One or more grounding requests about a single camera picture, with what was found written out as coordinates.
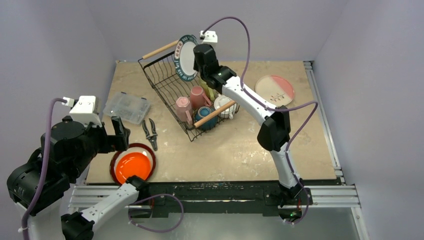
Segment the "dusty pink mug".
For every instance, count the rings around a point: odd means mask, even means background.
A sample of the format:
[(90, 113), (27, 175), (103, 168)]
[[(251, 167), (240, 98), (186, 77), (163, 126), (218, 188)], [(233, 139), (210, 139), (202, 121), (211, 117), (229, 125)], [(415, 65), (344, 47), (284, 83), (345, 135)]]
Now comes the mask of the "dusty pink mug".
[(211, 107), (213, 105), (211, 100), (207, 97), (204, 89), (199, 85), (191, 88), (189, 98), (193, 109)]

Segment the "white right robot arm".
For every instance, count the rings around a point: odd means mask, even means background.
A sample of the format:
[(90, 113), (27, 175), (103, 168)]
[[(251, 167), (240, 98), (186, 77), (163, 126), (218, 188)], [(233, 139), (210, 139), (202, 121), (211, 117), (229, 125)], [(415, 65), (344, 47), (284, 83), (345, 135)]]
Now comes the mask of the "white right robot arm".
[(214, 48), (202, 43), (194, 47), (194, 70), (207, 85), (243, 107), (259, 124), (257, 141), (269, 151), (275, 164), (282, 200), (288, 204), (300, 198), (303, 185), (289, 150), (290, 115), (286, 107), (276, 107), (253, 92), (227, 66), (219, 64)]

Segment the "white cup with handle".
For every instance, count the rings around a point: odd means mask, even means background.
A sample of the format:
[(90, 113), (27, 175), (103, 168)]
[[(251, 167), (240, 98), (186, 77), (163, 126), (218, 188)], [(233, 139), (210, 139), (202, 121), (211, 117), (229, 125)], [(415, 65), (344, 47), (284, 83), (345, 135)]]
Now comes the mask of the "white cup with handle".
[[(220, 108), (224, 107), (226, 104), (230, 103), (232, 101), (231, 98), (225, 96), (225, 95), (219, 95), (215, 100), (214, 100), (214, 109), (215, 110), (219, 110)], [(230, 119), (232, 120), (234, 118), (235, 112), (237, 110), (237, 103), (233, 104), (232, 106), (230, 106), (229, 108), (223, 110), (220, 114), (219, 117), (223, 118), (223, 119)]]

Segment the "green rimmed white plate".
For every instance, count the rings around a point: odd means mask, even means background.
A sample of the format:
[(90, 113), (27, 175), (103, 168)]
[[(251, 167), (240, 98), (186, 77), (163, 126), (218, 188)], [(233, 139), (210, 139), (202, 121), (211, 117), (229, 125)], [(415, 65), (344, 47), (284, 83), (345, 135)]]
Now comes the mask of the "green rimmed white plate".
[(177, 41), (173, 62), (175, 73), (184, 82), (191, 82), (198, 74), (194, 70), (194, 47), (197, 45), (198, 41), (194, 35), (184, 35)]

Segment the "yellow-green mug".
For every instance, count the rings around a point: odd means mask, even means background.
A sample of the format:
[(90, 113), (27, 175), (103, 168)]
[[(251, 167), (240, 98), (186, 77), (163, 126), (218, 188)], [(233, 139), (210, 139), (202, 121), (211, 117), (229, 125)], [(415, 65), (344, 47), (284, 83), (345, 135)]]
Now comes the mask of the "yellow-green mug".
[(212, 88), (210, 88), (208, 85), (207, 85), (207, 83), (204, 81), (204, 80), (202, 80), (202, 79), (200, 79), (199, 80), (199, 85), (203, 88), (203, 90), (204, 90), (204, 92), (205, 92), (205, 94), (206, 94), (206, 96), (211, 100), (211, 101), (215, 101), (215, 99), (216, 99), (216, 97), (215, 97), (215, 92), (214, 92), (214, 90), (212, 89)]

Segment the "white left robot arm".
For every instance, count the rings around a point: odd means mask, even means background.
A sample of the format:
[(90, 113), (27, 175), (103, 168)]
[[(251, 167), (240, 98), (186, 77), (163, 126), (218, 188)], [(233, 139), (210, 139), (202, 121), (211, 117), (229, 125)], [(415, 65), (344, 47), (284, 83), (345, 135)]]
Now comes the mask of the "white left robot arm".
[(148, 183), (129, 177), (114, 193), (82, 211), (61, 214), (64, 193), (98, 154), (129, 148), (130, 130), (119, 117), (111, 119), (115, 133), (103, 122), (83, 124), (66, 116), (48, 124), (41, 147), (16, 168), (6, 184), (21, 214), (20, 232), (26, 240), (91, 240), (95, 232), (125, 206), (149, 199)]

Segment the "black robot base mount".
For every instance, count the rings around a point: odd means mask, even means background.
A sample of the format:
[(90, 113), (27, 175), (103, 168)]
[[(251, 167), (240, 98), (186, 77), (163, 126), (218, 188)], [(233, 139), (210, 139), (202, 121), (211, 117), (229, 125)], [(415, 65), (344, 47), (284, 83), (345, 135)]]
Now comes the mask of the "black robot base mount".
[(282, 196), (277, 180), (152, 182), (141, 198), (154, 196), (129, 206), (134, 219), (167, 218), (173, 213), (187, 214), (261, 214), (298, 220), (313, 204), (309, 188), (297, 197)]

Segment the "light pink mug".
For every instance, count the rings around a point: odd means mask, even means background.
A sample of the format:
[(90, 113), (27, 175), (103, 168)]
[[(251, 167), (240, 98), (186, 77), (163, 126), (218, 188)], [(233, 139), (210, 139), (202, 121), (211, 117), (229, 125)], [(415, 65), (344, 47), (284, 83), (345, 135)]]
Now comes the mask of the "light pink mug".
[(191, 101), (188, 97), (181, 96), (175, 101), (175, 110), (178, 119), (181, 122), (188, 123), (189, 125), (193, 124), (193, 108)]

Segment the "orange plate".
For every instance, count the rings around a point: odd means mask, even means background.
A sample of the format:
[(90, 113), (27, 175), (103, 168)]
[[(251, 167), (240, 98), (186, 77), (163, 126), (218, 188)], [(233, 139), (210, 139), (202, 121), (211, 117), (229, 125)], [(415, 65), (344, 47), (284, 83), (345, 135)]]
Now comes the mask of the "orange plate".
[(152, 170), (152, 164), (143, 152), (131, 152), (119, 159), (115, 166), (115, 177), (120, 184), (124, 184), (129, 177), (137, 176), (147, 180)]

